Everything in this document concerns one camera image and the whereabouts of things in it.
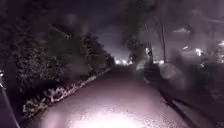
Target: tree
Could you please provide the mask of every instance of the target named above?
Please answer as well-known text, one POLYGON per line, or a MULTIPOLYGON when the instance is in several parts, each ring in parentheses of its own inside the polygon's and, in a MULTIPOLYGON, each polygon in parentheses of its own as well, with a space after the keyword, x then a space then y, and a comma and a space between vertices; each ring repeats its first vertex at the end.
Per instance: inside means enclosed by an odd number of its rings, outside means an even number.
POLYGON ((139 41, 139 31, 148 19, 147 15, 157 8, 157 4, 148 5, 146 0, 130 0, 124 13, 124 38, 122 44, 128 47, 134 62, 139 60, 145 46, 139 41))
POLYGON ((107 66, 108 53, 103 45, 97 41, 97 37, 87 33, 82 36, 83 51, 92 70, 98 70, 107 66))

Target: paved road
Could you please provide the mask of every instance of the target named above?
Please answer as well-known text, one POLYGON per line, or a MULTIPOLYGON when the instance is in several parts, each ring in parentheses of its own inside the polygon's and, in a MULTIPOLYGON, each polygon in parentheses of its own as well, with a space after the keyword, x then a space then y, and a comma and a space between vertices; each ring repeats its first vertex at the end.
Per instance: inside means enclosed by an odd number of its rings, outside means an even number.
POLYGON ((116 68, 40 114, 30 128, 188 128, 154 89, 116 68))

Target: utility pole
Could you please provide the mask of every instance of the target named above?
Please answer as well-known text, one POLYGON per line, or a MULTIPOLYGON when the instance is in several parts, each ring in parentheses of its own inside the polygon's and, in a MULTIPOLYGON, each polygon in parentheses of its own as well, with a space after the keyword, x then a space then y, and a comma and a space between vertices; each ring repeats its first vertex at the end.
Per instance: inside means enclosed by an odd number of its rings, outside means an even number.
POLYGON ((0 70, 0 87, 2 89, 3 99, 5 100, 5 103, 7 105, 8 110, 9 110, 10 116, 12 117, 13 122, 16 125, 16 128, 20 128, 19 123, 16 120, 16 116, 13 112, 12 106, 10 104, 9 98, 7 96, 6 88, 4 87, 3 76, 4 76, 4 72, 2 70, 0 70))
POLYGON ((164 25, 163 20, 159 19, 160 26, 161 26, 161 42, 162 42, 162 48, 163 48, 163 60, 164 63, 166 63, 166 39, 165 39, 165 32, 164 32, 164 25))

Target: road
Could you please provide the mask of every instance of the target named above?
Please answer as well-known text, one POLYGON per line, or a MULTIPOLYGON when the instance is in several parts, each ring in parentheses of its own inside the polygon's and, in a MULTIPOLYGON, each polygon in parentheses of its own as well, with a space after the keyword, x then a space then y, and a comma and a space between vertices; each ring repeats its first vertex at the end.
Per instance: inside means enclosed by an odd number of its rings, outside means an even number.
MULTIPOLYGON (((204 122, 200 124, 209 128, 204 122)), ((118 67, 89 83, 38 115, 28 127, 188 128, 182 118, 164 104, 157 91, 125 67, 118 67)))

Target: foliage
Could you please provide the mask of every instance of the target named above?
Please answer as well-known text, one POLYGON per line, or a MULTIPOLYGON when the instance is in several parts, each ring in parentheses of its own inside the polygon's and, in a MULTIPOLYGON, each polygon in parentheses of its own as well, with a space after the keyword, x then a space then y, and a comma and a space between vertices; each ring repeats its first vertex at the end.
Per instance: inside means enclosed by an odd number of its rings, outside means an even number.
POLYGON ((157 8, 157 4, 148 5, 146 0, 129 0, 124 13, 124 38, 122 44, 130 50, 130 58, 137 62, 142 57, 144 44, 139 41, 139 31, 147 20, 147 15, 157 8))
POLYGON ((12 57, 23 89, 34 88, 44 80, 60 80, 63 61, 51 55, 44 45, 32 37, 18 37, 14 42, 12 57))
POLYGON ((98 70, 107 66, 108 54, 103 45, 97 41, 97 37, 87 33, 82 36, 83 54, 92 70, 98 70))

